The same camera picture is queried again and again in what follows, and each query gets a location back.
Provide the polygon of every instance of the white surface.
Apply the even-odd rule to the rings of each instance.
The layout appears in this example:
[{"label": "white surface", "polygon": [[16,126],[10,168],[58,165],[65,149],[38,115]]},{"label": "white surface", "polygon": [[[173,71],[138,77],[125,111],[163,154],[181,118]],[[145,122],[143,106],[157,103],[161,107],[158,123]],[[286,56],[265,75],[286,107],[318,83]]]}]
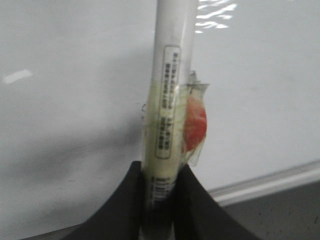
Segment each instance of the white surface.
[{"label": "white surface", "polygon": [[[224,2],[203,9],[224,8],[199,20],[193,51],[192,69],[210,83],[194,169],[207,189],[320,157],[318,1]],[[0,239],[83,222],[141,159],[155,10],[0,1]]]}]

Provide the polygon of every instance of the baseboard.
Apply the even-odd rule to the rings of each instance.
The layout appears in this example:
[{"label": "baseboard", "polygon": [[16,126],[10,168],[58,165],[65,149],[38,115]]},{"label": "baseboard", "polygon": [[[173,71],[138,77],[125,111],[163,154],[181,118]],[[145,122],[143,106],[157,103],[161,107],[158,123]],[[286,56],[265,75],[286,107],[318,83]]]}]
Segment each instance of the baseboard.
[{"label": "baseboard", "polygon": [[60,240],[63,237],[65,237],[66,235],[68,235],[69,233],[71,233],[72,231],[76,230],[80,226],[81,226],[81,224],[75,225],[75,226],[70,226],[70,227],[66,227],[63,229],[56,230],[56,231],[47,232],[47,233],[44,233],[41,235],[24,238],[21,240]]},{"label": "baseboard", "polygon": [[320,181],[320,160],[211,189],[208,192],[220,206],[224,207],[318,181]]}]

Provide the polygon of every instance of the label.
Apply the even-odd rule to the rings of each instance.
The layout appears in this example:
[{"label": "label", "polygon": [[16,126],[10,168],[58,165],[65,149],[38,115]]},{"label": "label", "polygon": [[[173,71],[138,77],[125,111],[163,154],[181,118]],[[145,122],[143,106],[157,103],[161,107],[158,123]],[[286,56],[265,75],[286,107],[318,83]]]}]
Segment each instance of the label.
[{"label": "label", "polygon": [[180,54],[178,46],[168,45],[164,48],[155,148],[155,156],[159,159],[169,159],[171,155],[175,106],[179,93]]}]

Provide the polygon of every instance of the red object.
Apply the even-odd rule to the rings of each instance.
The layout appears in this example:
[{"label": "red object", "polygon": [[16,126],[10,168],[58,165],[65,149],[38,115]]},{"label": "red object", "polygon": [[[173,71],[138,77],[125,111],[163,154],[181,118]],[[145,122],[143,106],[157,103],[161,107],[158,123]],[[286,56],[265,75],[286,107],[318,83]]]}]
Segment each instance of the red object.
[{"label": "red object", "polygon": [[186,152],[195,149],[206,136],[207,115],[202,102],[192,96],[187,100],[183,139]]}]

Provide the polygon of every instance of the plastic tube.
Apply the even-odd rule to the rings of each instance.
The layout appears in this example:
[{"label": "plastic tube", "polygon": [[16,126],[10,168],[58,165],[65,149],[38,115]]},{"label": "plastic tube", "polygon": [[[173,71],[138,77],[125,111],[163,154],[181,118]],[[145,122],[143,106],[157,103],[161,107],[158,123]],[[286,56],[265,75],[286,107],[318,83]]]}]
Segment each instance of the plastic tube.
[{"label": "plastic tube", "polygon": [[183,158],[183,132],[198,0],[158,0],[151,86],[144,117],[146,182],[142,235],[170,237],[170,196]]}]

